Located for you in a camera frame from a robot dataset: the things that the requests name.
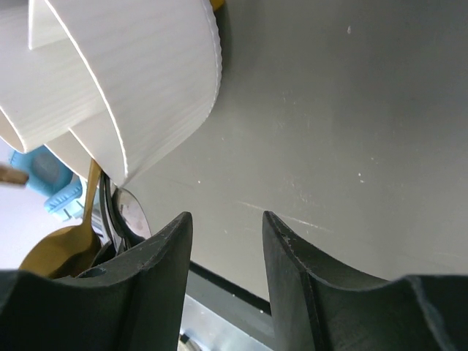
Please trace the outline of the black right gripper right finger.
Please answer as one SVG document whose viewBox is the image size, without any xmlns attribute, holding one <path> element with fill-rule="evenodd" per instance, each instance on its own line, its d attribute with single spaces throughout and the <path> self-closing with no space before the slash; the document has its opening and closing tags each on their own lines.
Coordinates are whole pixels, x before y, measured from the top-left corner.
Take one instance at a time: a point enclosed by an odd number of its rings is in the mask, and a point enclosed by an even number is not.
<svg viewBox="0 0 468 351">
<path fill-rule="evenodd" d="M 263 253 L 278 350 L 465 350 L 467 277 L 356 270 L 263 214 Z"/>
</svg>

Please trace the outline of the black spoon long handle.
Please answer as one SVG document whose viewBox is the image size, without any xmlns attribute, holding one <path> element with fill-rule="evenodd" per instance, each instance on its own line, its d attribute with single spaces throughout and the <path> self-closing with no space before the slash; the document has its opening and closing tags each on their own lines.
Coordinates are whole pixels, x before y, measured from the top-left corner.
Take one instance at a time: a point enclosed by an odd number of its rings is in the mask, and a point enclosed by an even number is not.
<svg viewBox="0 0 468 351">
<path fill-rule="evenodd" d="M 127 243 L 113 210 L 110 179 L 104 172 L 101 172 L 99 180 L 99 205 L 105 232 L 112 241 L 116 255 L 120 255 L 127 250 Z"/>
</svg>

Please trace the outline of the silver ornate spoon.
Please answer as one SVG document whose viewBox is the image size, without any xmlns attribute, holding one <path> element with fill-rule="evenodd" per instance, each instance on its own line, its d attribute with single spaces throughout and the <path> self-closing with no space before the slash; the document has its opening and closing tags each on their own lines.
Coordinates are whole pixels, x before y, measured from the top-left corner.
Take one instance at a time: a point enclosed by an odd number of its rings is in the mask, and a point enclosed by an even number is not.
<svg viewBox="0 0 468 351">
<path fill-rule="evenodd" d="M 128 190 L 116 188 L 111 205 L 126 249 L 131 249 L 151 237 L 151 231 L 143 209 L 137 198 Z"/>
</svg>

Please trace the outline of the light blue headphones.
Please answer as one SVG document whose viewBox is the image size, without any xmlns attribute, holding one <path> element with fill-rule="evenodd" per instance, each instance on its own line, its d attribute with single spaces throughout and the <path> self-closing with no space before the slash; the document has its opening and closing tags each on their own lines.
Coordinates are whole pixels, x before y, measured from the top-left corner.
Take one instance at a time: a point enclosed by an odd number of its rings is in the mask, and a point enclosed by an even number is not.
<svg viewBox="0 0 468 351">
<path fill-rule="evenodd" d="M 83 216 L 84 193 L 80 177 L 47 147 L 40 146 L 25 154 L 12 150 L 9 164 L 28 173 L 27 187 L 46 197 L 44 208 L 57 220 L 66 222 Z"/>
</svg>

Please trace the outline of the gold spoon green handle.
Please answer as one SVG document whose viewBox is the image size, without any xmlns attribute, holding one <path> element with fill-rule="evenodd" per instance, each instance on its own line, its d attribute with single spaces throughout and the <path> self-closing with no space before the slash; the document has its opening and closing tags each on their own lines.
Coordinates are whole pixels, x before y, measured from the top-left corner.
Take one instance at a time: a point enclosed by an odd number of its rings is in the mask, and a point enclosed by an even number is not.
<svg viewBox="0 0 468 351">
<path fill-rule="evenodd" d="M 19 269 L 57 279 L 77 276 L 91 267 L 101 249 L 101 241 L 92 227 L 94 197 L 101 173 L 101 167 L 95 160 L 91 160 L 83 221 L 79 225 L 63 227 L 43 238 L 26 255 Z"/>
</svg>

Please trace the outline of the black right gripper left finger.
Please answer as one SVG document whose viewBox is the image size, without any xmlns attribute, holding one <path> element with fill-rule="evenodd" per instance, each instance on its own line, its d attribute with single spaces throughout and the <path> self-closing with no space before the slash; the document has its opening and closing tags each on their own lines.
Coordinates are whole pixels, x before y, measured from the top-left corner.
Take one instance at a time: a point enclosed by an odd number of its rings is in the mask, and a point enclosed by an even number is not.
<svg viewBox="0 0 468 351">
<path fill-rule="evenodd" d="M 3 350 L 175 350 L 192 215 L 77 277 L 1 272 Z"/>
</svg>

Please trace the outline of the copper utensil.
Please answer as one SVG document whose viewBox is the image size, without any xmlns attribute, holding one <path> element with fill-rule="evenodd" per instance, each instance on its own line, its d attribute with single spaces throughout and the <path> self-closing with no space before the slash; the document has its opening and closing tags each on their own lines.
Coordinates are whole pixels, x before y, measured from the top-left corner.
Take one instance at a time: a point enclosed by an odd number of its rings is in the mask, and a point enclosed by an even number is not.
<svg viewBox="0 0 468 351">
<path fill-rule="evenodd" d="M 0 165 L 0 183 L 15 185 L 15 186 L 25 186 L 29 181 L 28 173 L 17 170 L 8 165 Z"/>
</svg>

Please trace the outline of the white divided round container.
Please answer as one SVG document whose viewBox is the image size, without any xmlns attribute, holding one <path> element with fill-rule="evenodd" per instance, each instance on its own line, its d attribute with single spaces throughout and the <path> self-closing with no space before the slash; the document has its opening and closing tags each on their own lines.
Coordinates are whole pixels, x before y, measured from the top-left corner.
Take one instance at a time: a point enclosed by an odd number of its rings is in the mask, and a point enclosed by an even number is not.
<svg viewBox="0 0 468 351">
<path fill-rule="evenodd" d="M 220 1 L 3 1 L 1 138 L 122 186 L 190 137 L 222 79 Z"/>
</svg>

